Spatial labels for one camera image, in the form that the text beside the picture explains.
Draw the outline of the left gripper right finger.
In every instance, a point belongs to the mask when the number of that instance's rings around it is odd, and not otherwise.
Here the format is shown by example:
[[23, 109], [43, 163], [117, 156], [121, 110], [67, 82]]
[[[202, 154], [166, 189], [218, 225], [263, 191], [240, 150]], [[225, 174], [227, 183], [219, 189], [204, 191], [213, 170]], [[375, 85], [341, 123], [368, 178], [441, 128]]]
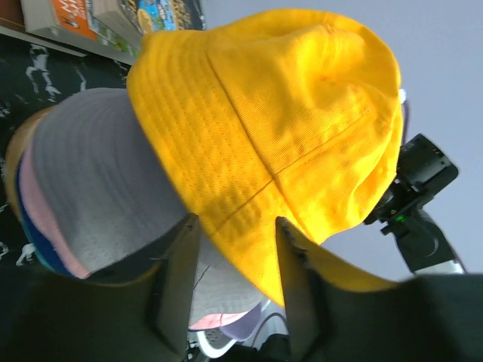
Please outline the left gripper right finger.
[[480, 361], [481, 275], [390, 283], [275, 222], [293, 361]]

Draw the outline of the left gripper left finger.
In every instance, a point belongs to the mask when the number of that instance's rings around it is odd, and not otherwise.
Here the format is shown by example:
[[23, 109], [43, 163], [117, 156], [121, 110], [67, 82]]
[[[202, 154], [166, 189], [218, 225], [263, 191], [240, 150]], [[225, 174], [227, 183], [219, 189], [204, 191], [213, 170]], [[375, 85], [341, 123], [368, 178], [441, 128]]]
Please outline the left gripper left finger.
[[86, 280], [2, 267], [1, 359], [182, 361], [199, 236], [190, 214]]

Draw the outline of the dark blue bucket hat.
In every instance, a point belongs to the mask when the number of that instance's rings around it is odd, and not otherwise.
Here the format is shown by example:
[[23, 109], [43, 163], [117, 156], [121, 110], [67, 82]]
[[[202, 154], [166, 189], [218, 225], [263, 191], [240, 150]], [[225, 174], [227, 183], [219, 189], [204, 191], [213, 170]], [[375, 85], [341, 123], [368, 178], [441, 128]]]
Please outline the dark blue bucket hat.
[[19, 202], [19, 208], [23, 230], [28, 240], [34, 244], [36, 255], [41, 264], [60, 275], [73, 277], [57, 255], [50, 241], [35, 227], [21, 201]]

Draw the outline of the pink bucket hat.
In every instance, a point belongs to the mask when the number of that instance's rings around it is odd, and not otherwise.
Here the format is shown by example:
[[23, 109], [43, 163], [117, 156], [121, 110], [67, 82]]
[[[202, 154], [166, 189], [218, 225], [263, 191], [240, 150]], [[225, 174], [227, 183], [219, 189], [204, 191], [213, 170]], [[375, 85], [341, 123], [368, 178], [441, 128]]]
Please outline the pink bucket hat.
[[[38, 184], [32, 166], [31, 148], [22, 156], [17, 172], [18, 198], [35, 227], [50, 241], [65, 267], [75, 278], [90, 272], [68, 251], [54, 213]], [[258, 291], [202, 235], [193, 290], [189, 329], [208, 330], [221, 326], [223, 314], [238, 314], [262, 303]]]

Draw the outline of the grey bucket hat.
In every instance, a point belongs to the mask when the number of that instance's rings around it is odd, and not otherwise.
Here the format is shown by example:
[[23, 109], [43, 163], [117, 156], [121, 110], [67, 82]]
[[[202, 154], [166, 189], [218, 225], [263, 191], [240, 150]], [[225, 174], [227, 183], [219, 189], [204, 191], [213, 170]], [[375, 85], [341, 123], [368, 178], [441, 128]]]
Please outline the grey bucket hat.
[[65, 99], [38, 123], [28, 148], [68, 251], [88, 277], [187, 215], [124, 89]]

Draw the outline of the orange hat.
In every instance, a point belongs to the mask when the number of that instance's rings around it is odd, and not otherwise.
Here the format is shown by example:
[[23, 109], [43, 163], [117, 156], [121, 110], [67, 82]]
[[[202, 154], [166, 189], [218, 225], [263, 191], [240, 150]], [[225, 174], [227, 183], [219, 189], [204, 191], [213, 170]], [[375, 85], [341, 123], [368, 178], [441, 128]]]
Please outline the orange hat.
[[395, 56], [366, 26], [275, 9], [146, 34], [127, 89], [187, 209], [282, 304], [275, 219], [320, 244], [368, 216], [396, 175], [400, 83]]

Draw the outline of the teal bucket hat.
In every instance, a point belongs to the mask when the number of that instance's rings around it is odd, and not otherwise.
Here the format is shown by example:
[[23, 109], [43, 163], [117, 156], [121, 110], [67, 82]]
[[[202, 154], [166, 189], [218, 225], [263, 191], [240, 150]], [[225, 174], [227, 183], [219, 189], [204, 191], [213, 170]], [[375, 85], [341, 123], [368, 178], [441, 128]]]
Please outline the teal bucket hat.
[[35, 227], [25, 225], [23, 227], [27, 238], [35, 246], [35, 253], [41, 264], [57, 273], [63, 272], [63, 263], [54, 251], [50, 241]]

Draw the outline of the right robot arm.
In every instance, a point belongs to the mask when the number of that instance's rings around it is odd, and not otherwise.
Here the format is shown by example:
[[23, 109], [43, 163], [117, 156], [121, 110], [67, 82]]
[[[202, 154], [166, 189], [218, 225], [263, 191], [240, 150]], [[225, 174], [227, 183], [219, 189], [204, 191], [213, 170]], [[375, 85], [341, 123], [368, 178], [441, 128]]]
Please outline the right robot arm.
[[380, 232], [394, 236], [414, 274], [465, 272], [444, 232], [423, 209], [458, 174], [457, 166], [420, 133], [401, 147], [396, 178], [364, 220], [365, 225], [385, 225]]

